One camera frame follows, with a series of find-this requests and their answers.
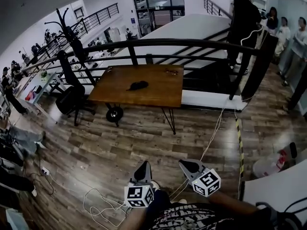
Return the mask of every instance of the chair wheel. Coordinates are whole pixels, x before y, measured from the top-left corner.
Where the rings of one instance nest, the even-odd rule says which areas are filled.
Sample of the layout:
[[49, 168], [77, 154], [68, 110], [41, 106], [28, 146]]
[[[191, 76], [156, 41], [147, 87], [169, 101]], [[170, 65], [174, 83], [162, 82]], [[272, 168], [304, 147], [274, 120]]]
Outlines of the chair wheel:
[[106, 113], [106, 119], [111, 123], [118, 123], [118, 121], [123, 117], [123, 115], [123, 109], [116, 106], [108, 110], [108, 112]]

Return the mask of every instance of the hazard stripe tape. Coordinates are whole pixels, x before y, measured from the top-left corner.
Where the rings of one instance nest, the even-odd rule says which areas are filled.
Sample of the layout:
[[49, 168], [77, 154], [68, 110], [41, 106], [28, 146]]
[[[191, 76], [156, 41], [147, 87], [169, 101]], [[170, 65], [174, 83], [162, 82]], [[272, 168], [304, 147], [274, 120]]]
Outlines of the hazard stripe tape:
[[236, 128], [238, 130], [239, 150], [240, 150], [240, 178], [243, 178], [244, 176], [244, 152], [243, 152], [243, 142], [242, 142], [240, 125], [239, 125], [238, 119], [236, 119]]

